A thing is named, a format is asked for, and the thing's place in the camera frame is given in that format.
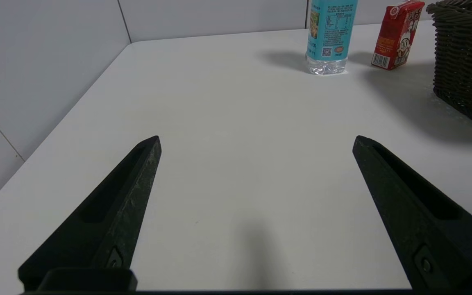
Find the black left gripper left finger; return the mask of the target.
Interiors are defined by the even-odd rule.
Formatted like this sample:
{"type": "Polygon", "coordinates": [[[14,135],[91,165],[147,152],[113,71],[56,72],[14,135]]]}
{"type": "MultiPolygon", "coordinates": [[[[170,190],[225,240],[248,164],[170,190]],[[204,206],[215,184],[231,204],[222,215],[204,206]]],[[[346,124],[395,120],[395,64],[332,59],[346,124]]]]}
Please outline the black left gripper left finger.
{"type": "Polygon", "coordinates": [[[161,157],[139,142],[19,267],[25,289],[135,289],[130,269],[161,157]]]}

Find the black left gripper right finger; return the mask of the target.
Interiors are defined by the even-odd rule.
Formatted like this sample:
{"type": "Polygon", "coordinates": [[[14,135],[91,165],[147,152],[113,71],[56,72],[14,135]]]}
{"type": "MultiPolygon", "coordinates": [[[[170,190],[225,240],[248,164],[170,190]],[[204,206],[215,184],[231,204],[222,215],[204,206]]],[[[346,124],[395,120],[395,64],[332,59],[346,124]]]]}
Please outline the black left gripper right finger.
{"type": "Polygon", "coordinates": [[[379,142],[352,153],[416,293],[472,293],[472,215],[379,142]]]}

